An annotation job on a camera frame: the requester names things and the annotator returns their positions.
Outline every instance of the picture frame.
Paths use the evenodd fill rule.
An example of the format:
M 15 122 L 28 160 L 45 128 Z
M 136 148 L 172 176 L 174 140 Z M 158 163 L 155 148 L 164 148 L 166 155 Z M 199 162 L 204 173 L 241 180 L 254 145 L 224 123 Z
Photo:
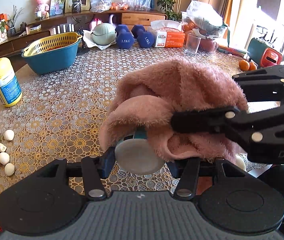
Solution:
M 81 11 L 90 10 L 91 0 L 81 0 L 81 2 L 82 2 Z M 66 0 L 65 1 L 64 12 L 65 13 L 72 12 L 72 0 Z
M 50 16 L 62 14 L 64 11 L 64 3 L 62 0 L 51 0 Z

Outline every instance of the wooden shelf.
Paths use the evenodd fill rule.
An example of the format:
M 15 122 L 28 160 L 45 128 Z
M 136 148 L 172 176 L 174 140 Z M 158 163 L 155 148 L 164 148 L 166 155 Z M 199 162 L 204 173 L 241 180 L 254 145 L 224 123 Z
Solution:
M 80 17 L 82 15 L 91 15 L 91 14 L 122 14 L 122 13 L 140 13 L 140 14 L 151 14 L 151 15 L 160 15 L 160 16 L 165 16 L 165 19 L 167 18 L 167 16 L 164 13 L 161 13 L 159 11 L 156 10 L 150 10 L 150 11 L 142 11 L 142 10 L 108 10 L 108 11 L 104 11 L 101 13 L 97 13 L 97 12 L 91 12 L 91 11 L 81 11 L 79 13 L 63 13 L 63 14 L 59 14 L 59 15 L 54 15 L 54 16 L 50 16 L 47 18 L 43 18 L 42 20 L 37 20 L 34 23 L 28 24 L 29 27 L 35 27 L 38 25 L 42 25 L 42 28 L 49 28 L 52 26 L 56 26 L 59 24 L 66 24 L 67 23 L 67 18 L 68 17 Z
M 0 44 L 0 57 L 6 57 L 14 54 L 18 54 L 21 50 L 31 44 L 33 41 L 50 36 L 53 27 L 66 24 L 68 17 L 80 17 L 82 15 L 92 14 L 122 14 L 121 23 L 127 24 L 131 29 L 135 24 L 142 24 L 145 27 L 150 26 L 150 23 L 155 20 L 167 19 L 167 16 L 159 11 L 135 11 L 135 10 L 108 10 L 102 13 L 96 13 L 91 11 L 81 11 L 79 13 L 63 13 L 54 15 L 42 20 L 38 20 L 34 23 L 28 24 L 28 28 L 32 28 L 41 24 L 41 30 L 26 36 L 16 36 L 6 39 Z

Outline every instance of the tissue box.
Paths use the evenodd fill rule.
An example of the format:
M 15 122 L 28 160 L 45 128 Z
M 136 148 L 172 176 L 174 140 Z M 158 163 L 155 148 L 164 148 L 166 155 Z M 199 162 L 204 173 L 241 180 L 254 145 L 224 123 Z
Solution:
M 153 47 L 181 48 L 183 47 L 185 33 L 181 31 L 181 24 L 169 20 L 151 22 L 147 29 L 154 36 Z
M 30 33 L 35 33 L 41 29 L 41 25 L 30 28 Z

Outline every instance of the lace tablecloth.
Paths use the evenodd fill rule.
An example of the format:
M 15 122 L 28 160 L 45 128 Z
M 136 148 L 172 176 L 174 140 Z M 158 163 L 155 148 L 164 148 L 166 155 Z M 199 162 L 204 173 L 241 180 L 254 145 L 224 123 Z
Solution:
M 184 57 L 219 67 L 230 75 L 238 72 L 238 57 L 216 52 L 188 56 L 182 49 L 133 47 L 129 50 L 92 49 L 78 56 L 74 64 L 59 72 L 38 76 L 27 65 L 17 71 L 23 91 L 21 101 L 10 108 L 0 102 L 0 132 L 15 132 L 8 147 L 14 175 L 7 177 L 0 167 L 0 193 L 33 171 L 56 158 L 78 162 L 88 155 L 101 155 L 98 143 L 99 126 L 115 95 L 117 81 L 126 73 L 170 57 Z M 108 179 L 111 190 L 170 190 L 173 179 L 167 166 L 155 174 L 136 176 L 114 166 Z M 70 186 L 83 193 L 81 178 L 71 178 Z

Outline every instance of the orange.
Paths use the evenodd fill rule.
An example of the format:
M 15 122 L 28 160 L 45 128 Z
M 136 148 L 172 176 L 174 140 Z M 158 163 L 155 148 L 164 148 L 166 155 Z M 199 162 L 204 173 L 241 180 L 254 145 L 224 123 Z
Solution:
M 248 71 L 250 69 L 250 64 L 245 59 L 241 59 L 238 62 L 238 66 L 242 71 Z
M 250 62 L 250 68 L 248 70 L 255 70 L 257 69 L 257 66 L 255 65 L 254 62 Z
M 184 24 L 184 25 L 182 26 L 182 30 L 183 30 L 184 32 L 187 32 L 187 31 L 190 31 L 191 28 L 190 28 L 187 24 Z
M 188 25 L 190 30 L 193 30 L 195 28 L 194 22 L 189 22 L 187 25 Z

